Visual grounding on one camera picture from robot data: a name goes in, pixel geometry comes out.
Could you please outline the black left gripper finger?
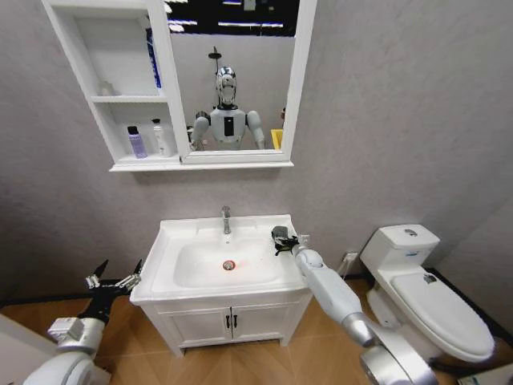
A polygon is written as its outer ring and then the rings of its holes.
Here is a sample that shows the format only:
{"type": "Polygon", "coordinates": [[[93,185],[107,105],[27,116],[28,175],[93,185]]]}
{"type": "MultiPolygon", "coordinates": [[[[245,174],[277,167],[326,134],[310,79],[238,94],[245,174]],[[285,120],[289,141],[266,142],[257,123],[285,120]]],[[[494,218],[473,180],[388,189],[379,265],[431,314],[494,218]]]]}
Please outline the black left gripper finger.
{"type": "Polygon", "coordinates": [[[97,266],[94,272],[85,277],[87,287],[89,290],[100,287],[100,278],[103,275],[104,270],[107,268],[109,260],[106,259],[103,263],[97,266]]]}
{"type": "Polygon", "coordinates": [[[141,271],[143,267],[143,260],[140,259],[133,271],[132,274],[128,275],[121,281],[115,283],[115,287],[119,288],[120,290],[132,290],[135,286],[137,286],[141,281],[141,271]]]}

